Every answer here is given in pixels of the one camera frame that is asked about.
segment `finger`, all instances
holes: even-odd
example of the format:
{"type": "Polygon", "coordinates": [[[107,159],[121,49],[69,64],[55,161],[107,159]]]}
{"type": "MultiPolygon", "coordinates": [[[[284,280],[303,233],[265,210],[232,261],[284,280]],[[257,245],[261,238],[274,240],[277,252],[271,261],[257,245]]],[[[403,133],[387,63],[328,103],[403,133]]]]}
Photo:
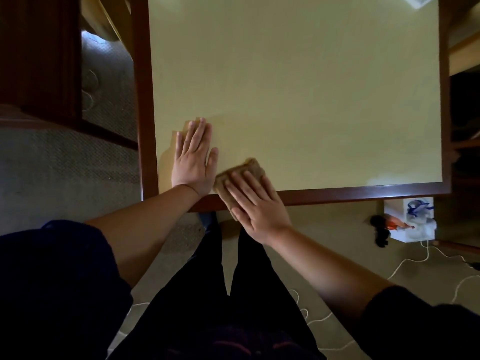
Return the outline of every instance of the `finger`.
{"type": "Polygon", "coordinates": [[[200,145],[198,146],[197,151],[205,152],[207,154],[208,149],[210,149],[210,141],[212,140],[212,124],[205,125],[205,132],[201,138],[200,145]]]}
{"type": "Polygon", "coordinates": [[[213,148],[208,157],[205,175],[208,178],[214,178],[217,175],[217,163],[219,162],[219,149],[213,148]]]}
{"type": "Polygon", "coordinates": [[[271,199],[273,199],[275,202],[282,202],[277,190],[273,187],[272,182],[270,182],[266,175],[261,177],[261,183],[271,199]]]}
{"type": "Polygon", "coordinates": [[[192,141],[194,132],[195,132],[195,121],[190,121],[190,123],[188,124],[187,136],[185,137],[185,142],[183,143],[182,154],[185,154],[190,148],[190,142],[192,141]]]}
{"type": "Polygon", "coordinates": [[[175,147],[175,160],[182,155],[183,136],[180,131],[177,132],[177,146],[175,147]]]}
{"type": "Polygon", "coordinates": [[[235,200],[245,210],[247,214],[251,212],[252,208],[254,207],[254,204],[250,202],[248,198],[245,197],[245,195],[242,192],[240,192],[239,189],[235,187],[233,183],[228,179],[225,181],[225,188],[230,192],[233,198],[235,198],[235,200]]]}
{"type": "Polygon", "coordinates": [[[253,188],[258,197],[265,201],[271,201],[268,193],[265,191],[260,182],[257,181],[257,179],[251,172],[249,172],[248,170],[243,172],[243,177],[245,177],[245,180],[250,185],[250,187],[253,188]]]}
{"type": "Polygon", "coordinates": [[[258,198],[257,194],[254,190],[248,185],[242,175],[238,174],[237,172],[233,172],[231,174],[232,180],[237,184],[238,188],[243,192],[245,196],[252,202],[255,206],[258,205],[260,202],[260,198],[258,198]]]}
{"type": "Polygon", "coordinates": [[[238,208],[238,207],[232,208],[232,213],[235,215],[238,222],[241,223],[241,225],[246,230],[253,230],[254,229],[252,227],[252,222],[250,220],[250,217],[245,212],[243,212],[240,208],[238,208]]]}
{"type": "Polygon", "coordinates": [[[194,133],[194,135],[191,139],[190,147],[188,148],[189,152],[194,153],[195,151],[197,151],[198,146],[200,145],[200,142],[202,141],[202,138],[204,137],[205,124],[206,124],[205,119],[201,118],[200,123],[198,124],[197,130],[195,131],[195,133],[194,133]]]}

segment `hand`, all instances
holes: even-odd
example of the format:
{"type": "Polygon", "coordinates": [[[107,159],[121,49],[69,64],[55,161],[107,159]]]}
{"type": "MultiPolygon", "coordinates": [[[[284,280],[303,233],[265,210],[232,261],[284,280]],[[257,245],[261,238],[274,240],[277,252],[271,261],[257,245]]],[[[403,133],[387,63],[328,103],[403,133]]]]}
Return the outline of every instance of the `hand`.
{"type": "Polygon", "coordinates": [[[252,238],[271,245],[282,230],[292,227],[287,209],[266,175],[261,183],[249,171],[243,176],[232,173],[231,178],[236,186],[227,180],[225,187],[243,208],[232,211],[252,238]]]}
{"type": "Polygon", "coordinates": [[[204,118],[195,128],[195,121],[190,121],[187,136],[183,141],[181,132],[177,133],[177,148],[172,171],[172,187],[185,185],[192,188],[202,198],[212,190],[217,174],[219,150],[213,148],[207,155],[212,139],[212,125],[204,118]]]}

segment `left hand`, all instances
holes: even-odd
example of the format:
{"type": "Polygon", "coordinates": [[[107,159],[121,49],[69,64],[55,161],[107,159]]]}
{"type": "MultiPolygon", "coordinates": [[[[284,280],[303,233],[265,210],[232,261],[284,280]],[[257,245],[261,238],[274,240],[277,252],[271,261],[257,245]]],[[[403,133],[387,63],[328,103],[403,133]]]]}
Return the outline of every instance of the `left hand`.
{"type": "Polygon", "coordinates": [[[213,148],[207,155],[212,139],[212,125],[204,118],[200,119],[198,127],[195,121],[190,121],[187,136],[183,141],[181,132],[177,132],[177,148],[172,171],[172,187],[185,185],[192,188],[202,198],[213,188],[217,175],[219,150],[213,148]]]}

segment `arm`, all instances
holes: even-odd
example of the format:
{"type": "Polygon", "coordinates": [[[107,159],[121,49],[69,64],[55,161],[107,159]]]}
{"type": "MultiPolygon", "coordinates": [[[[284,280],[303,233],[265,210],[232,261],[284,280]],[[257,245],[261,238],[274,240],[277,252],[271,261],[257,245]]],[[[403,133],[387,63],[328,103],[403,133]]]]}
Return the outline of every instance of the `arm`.
{"type": "Polygon", "coordinates": [[[218,149],[207,161],[212,126],[192,121],[183,141],[177,133],[172,187],[159,196],[86,222],[100,229],[110,244],[120,276],[133,288],[145,274],[177,221],[210,193],[217,172],[218,149]]]}
{"type": "Polygon", "coordinates": [[[225,186],[241,209],[234,213],[248,234],[271,246],[317,290],[347,330],[367,304],[392,283],[295,231],[287,210],[266,176],[232,174],[225,186]]]}

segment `forearm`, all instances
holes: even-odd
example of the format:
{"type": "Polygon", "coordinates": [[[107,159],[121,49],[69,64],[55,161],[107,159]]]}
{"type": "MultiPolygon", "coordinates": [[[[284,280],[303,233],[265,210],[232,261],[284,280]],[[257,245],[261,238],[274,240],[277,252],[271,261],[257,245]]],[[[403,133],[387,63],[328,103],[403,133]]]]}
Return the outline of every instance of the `forearm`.
{"type": "Polygon", "coordinates": [[[113,250],[120,276],[133,288],[175,224],[198,200],[192,188],[177,186],[86,223],[102,231],[113,250]]]}
{"type": "Polygon", "coordinates": [[[318,291],[347,330],[352,329],[376,294],[392,286],[292,228],[272,240],[272,248],[318,291]]]}

